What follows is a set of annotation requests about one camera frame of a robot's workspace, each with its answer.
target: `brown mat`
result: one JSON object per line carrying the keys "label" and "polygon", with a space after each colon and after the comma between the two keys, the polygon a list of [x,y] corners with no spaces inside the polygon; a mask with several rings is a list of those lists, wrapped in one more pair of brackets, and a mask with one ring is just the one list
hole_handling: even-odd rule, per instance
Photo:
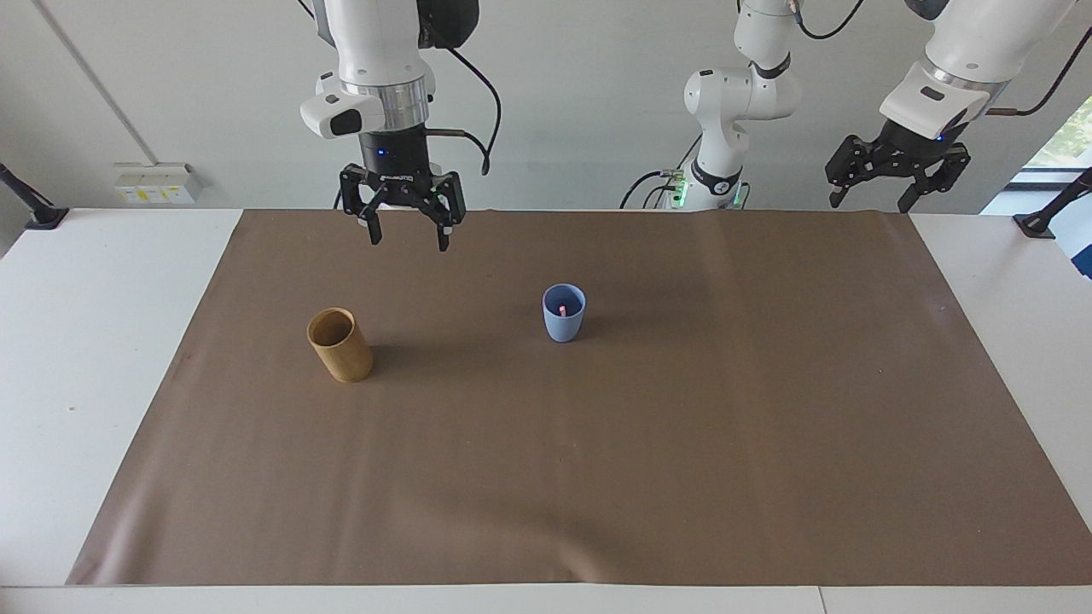
{"label": "brown mat", "polygon": [[[474,212],[447,255],[383,224],[244,214],[70,582],[1092,583],[906,217]],[[364,383],[308,345],[330,306]]]}

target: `cup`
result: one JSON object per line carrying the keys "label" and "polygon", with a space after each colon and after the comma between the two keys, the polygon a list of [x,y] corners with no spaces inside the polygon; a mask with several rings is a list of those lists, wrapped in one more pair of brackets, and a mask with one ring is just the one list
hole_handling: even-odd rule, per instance
{"label": "cup", "polygon": [[543,318],[546,332],[558,343],[568,343],[577,336],[584,321],[587,299],[583,291],[572,284],[550,286],[543,294]]}
{"label": "cup", "polygon": [[348,310],[334,307],[320,311],[307,327],[307,340],[337,381],[353,383],[371,373],[371,347]]}

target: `white table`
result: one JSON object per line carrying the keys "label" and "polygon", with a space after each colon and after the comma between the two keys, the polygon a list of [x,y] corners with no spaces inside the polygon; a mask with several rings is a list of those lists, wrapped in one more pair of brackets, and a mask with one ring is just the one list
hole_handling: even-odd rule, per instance
{"label": "white table", "polygon": [[[74,211],[0,260],[0,612],[1092,612],[1092,587],[61,587],[238,219]],[[1092,283],[1008,219],[914,222],[1092,527]]]}

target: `light blue plastic cup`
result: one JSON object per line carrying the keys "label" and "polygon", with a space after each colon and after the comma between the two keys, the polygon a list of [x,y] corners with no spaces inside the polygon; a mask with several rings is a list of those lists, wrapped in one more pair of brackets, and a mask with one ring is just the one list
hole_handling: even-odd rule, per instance
{"label": "light blue plastic cup", "polygon": [[550,339],[558,343],[572,341],[584,322],[586,306],[587,300],[579,287],[572,284],[550,286],[543,294],[543,318]]}

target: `black pole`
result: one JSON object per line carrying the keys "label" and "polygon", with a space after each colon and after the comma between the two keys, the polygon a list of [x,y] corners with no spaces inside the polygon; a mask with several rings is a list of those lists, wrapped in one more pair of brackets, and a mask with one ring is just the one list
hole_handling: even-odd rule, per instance
{"label": "black pole", "polygon": [[31,210],[32,217],[25,226],[27,231],[52,231],[68,215],[68,209],[55,206],[49,199],[38,193],[38,190],[15,177],[3,164],[0,164],[0,182],[11,188],[11,191],[15,192],[15,196]]}
{"label": "black pole", "polygon": [[1012,219],[1020,225],[1024,235],[1033,239],[1053,239],[1055,237],[1054,233],[1051,232],[1051,221],[1054,220],[1054,216],[1061,213],[1069,206],[1069,203],[1089,192],[1092,192],[1092,167],[1087,168],[1072,184],[1066,186],[1061,193],[1055,197],[1042,211],[1013,215]]}

